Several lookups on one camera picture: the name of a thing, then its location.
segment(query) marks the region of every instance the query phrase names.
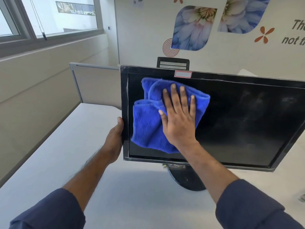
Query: navy blue sleeve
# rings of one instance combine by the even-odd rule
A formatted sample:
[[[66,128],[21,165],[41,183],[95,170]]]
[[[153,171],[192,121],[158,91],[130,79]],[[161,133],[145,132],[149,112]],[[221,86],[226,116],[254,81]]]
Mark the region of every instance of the navy blue sleeve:
[[[224,229],[303,228],[276,200],[245,180],[236,180],[222,193],[216,218]]]
[[[85,215],[75,196],[57,189],[10,222],[10,229],[82,229]]]

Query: monitor bezel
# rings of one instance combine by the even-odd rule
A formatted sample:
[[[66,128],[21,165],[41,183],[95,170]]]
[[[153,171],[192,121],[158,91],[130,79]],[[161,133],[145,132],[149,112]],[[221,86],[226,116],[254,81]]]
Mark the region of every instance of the monitor bezel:
[[[122,98],[122,118],[124,120],[123,129],[123,157],[125,161],[137,161],[137,162],[154,162],[154,163],[164,163],[164,164],[179,164],[179,165],[189,165],[187,162],[180,162],[174,160],[166,160],[164,158],[149,158],[144,156],[133,156],[129,155],[129,132],[128,132],[128,75],[129,74],[149,74],[151,77],[162,76],[166,79],[173,78],[175,75],[174,69],[164,69],[164,68],[153,68],[153,67],[141,67],[141,66],[128,66],[121,65],[121,98]],[[232,74],[219,74],[219,73],[206,73],[192,71],[191,79],[207,79],[207,80],[223,80],[238,83],[251,83],[259,85],[268,86],[280,86],[280,87],[290,87],[290,88],[301,88],[305,89],[305,82],[299,80],[285,80],[285,79],[273,79],[266,77],[253,77],[253,76],[241,76]],[[297,141],[299,136],[305,129],[305,122],[299,127],[295,134],[284,143],[284,145],[277,152],[276,156],[273,158],[269,166],[256,166],[256,165],[239,165],[223,163],[223,165],[230,169],[247,169],[247,170],[259,170],[259,171],[269,171],[272,172],[283,160],[285,155],[289,152],[291,147]]]

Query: microfiber cloth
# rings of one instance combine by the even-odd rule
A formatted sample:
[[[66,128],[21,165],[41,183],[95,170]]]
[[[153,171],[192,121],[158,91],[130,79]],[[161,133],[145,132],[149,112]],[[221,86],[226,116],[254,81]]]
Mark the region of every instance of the microfiber cloth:
[[[161,116],[158,113],[158,110],[162,110],[167,115],[166,107],[163,103],[162,90],[166,88],[170,94],[170,86],[172,84],[176,84],[178,93],[181,86],[185,87],[189,106],[191,95],[196,96],[195,125],[196,127],[198,126],[210,102],[208,94],[171,80],[143,78],[144,100],[135,101],[133,106],[134,123],[131,138],[133,143],[144,148],[157,149],[169,154],[179,153],[177,148],[166,139],[163,133]]]

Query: person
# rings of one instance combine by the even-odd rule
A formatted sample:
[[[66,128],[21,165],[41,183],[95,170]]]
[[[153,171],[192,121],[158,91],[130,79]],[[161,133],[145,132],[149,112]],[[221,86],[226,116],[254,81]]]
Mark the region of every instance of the person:
[[[196,171],[216,203],[216,218],[223,228],[303,228],[276,200],[245,180],[239,179],[215,160],[195,138],[195,97],[190,108],[184,87],[163,90],[167,116],[159,111],[163,132]],[[110,130],[105,144],[62,188],[39,201],[10,222],[10,229],[83,228],[85,210],[107,166],[122,148],[123,120]]]

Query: orange petal decal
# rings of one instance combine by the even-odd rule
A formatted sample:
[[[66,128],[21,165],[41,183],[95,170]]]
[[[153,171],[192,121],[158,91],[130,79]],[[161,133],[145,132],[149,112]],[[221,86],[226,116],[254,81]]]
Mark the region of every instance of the orange petal decal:
[[[264,43],[266,44],[268,42],[268,38],[264,36]]]
[[[265,27],[264,26],[261,27],[261,32],[262,32],[262,34],[265,34]]]
[[[254,42],[258,42],[258,41],[261,40],[263,37],[264,37],[264,36],[260,36],[260,37],[256,38],[256,39],[254,40]]]
[[[274,31],[274,29],[275,29],[275,28],[271,28],[270,30],[268,30],[267,33],[266,33],[266,35],[267,35],[267,34],[271,34],[271,33]]]

